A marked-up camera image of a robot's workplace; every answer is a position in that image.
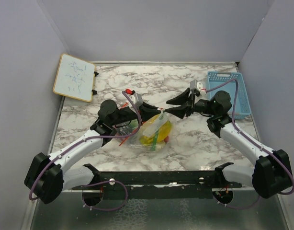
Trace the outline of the clear zip top bag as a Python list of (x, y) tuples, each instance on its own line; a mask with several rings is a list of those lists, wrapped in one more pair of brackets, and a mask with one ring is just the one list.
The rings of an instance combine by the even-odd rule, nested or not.
[(165, 147), (169, 141), (173, 124), (170, 122), (163, 108), (160, 108), (159, 111), (160, 114), (143, 122), (135, 135), (119, 139), (119, 146), (124, 145), (147, 151), (158, 151)]

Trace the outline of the yellow fake banana bunch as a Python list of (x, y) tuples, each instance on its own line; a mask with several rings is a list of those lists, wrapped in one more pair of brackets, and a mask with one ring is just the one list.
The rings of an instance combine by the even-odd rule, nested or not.
[(160, 115), (156, 115), (143, 124), (139, 140), (143, 145), (157, 145), (158, 143), (165, 142), (171, 130), (172, 123), (168, 117), (164, 115), (160, 118)]

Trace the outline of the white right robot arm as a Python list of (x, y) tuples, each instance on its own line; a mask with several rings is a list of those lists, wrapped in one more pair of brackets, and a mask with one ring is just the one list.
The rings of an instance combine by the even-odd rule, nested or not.
[(167, 100), (172, 107), (166, 109), (180, 119), (193, 113), (207, 115), (207, 126), (218, 138), (230, 143), (239, 150), (254, 166), (247, 168), (233, 163), (217, 167), (214, 183), (225, 187), (230, 182), (237, 182), (255, 189), (263, 198), (275, 194), (287, 195), (294, 192), (294, 179), (288, 154), (280, 149), (273, 150), (262, 145), (246, 134), (230, 117), (228, 111), (232, 107), (231, 98), (226, 91), (218, 91), (211, 100), (196, 100), (197, 90), (186, 89), (182, 94)]

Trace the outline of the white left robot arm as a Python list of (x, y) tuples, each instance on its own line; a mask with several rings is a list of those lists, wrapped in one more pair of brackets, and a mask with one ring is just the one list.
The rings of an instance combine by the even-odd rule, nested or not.
[(118, 135), (116, 127), (133, 120), (136, 120), (140, 127), (143, 122), (158, 114), (158, 107), (145, 102), (139, 105), (130, 102), (128, 107), (119, 109), (115, 101), (105, 100), (100, 106), (97, 120), (83, 136), (59, 151), (34, 156), (24, 180), (30, 190), (29, 199), (40, 199), (44, 204), (51, 203), (65, 188), (65, 176), (76, 162), (100, 149), (113, 138), (126, 139), (139, 131), (139, 128), (136, 128), (128, 135)]

